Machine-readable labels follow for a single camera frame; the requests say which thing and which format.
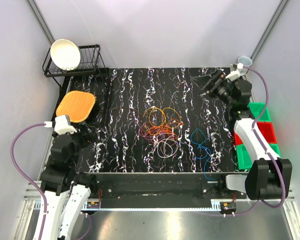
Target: marble tabletop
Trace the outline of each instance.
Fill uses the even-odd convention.
[[[82,134],[98,141],[85,148],[76,166],[78,172],[234,172],[238,170],[234,137],[225,119],[226,106],[192,83],[190,77],[214,72],[216,68],[127,68],[110,69],[111,101],[108,125],[80,124]],[[90,92],[103,105],[103,88],[95,76],[75,76],[70,90]],[[175,109],[182,125],[177,133],[178,149],[162,158],[156,146],[139,136],[143,113],[157,107]],[[96,113],[90,122],[99,121]]]

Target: blue rope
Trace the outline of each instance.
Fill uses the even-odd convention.
[[[199,132],[203,135],[203,137],[204,137],[204,141],[201,142],[201,143],[194,142],[193,139],[192,139],[193,135],[194,135],[195,132],[197,132],[197,131],[199,131]],[[207,140],[206,135],[205,135],[199,128],[197,128],[196,130],[194,130],[193,133],[192,133],[191,136],[190,136],[190,141],[191,141],[191,143],[194,144],[194,145],[197,145],[197,149],[204,149],[204,150],[205,150],[205,153],[206,153],[204,157],[196,157],[196,156],[195,156],[194,158],[199,159],[199,160],[203,160],[203,159],[205,159],[207,156],[209,156],[209,158],[205,161],[204,166],[203,166],[203,170],[202,170],[202,171],[203,171],[203,175],[204,175],[205,178],[208,179],[208,180],[215,180],[215,179],[213,179],[213,178],[207,177],[207,176],[206,176],[206,173],[205,173],[207,162],[209,162],[209,160],[211,159],[211,157],[210,157],[210,156],[211,156],[211,151],[210,151],[210,149],[207,148],[206,146],[203,146],[203,144],[206,142],[206,140]]]

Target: white cup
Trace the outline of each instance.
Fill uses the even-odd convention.
[[[244,67],[250,67],[252,65],[252,60],[247,56],[240,56],[238,58],[238,64],[243,64]],[[246,75],[248,69],[244,68],[240,71],[240,76]]]

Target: string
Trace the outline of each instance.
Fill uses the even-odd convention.
[[[178,119],[169,119],[168,110],[172,110],[172,116],[177,115]],[[179,149],[178,135],[175,133],[175,129],[183,125],[180,114],[171,107],[160,109],[153,106],[144,112],[143,117],[145,116],[147,116],[147,121],[140,127],[139,136],[154,145],[160,158],[166,159],[174,156]]]
[[[197,143],[197,142],[195,142],[195,141],[193,141],[193,135],[197,132],[197,131],[199,131],[202,135],[203,135],[203,137],[204,137],[204,140],[201,142],[201,143]],[[209,156],[208,157],[208,159],[205,161],[205,163],[204,163],[204,166],[203,166],[203,175],[205,176],[205,178],[206,179],[208,179],[208,180],[215,180],[214,178],[209,178],[209,177],[207,177],[207,175],[206,175],[206,165],[207,165],[207,162],[209,162],[210,161],[210,159],[211,159],[211,151],[210,151],[210,149],[209,148],[207,148],[206,146],[203,146],[203,144],[206,142],[206,140],[207,140],[207,138],[206,138],[206,135],[199,129],[199,128],[197,128],[196,130],[194,130],[193,131],[193,133],[191,134],[191,136],[190,136],[190,141],[191,141],[191,143],[192,144],[194,144],[194,145],[197,145],[197,149],[203,149],[203,150],[205,150],[205,156],[203,156],[203,157],[194,157],[195,159],[199,159],[199,160],[203,160],[203,159],[205,159],[207,156]]]

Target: metal beam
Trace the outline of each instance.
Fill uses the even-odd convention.
[[[33,13],[36,21],[38,22],[44,36],[46,37],[46,39],[48,40],[48,42],[50,43],[50,45],[52,45],[55,42],[54,37],[52,36],[48,25],[44,19],[44,17],[42,16],[35,0],[25,0],[28,3],[28,6],[31,10],[31,12]]]
[[[265,45],[268,37],[270,36],[271,32],[273,31],[274,27],[276,26],[279,18],[281,17],[281,15],[284,13],[286,7],[288,6],[288,3],[290,2],[290,0],[281,0],[278,7],[276,8],[276,10],[274,11],[274,14],[271,17],[270,22],[268,23],[268,25],[266,26],[266,29],[264,30],[258,44],[256,45],[252,55],[251,55],[251,59],[252,61],[255,61],[259,52],[261,51],[261,49],[263,48],[263,46]]]

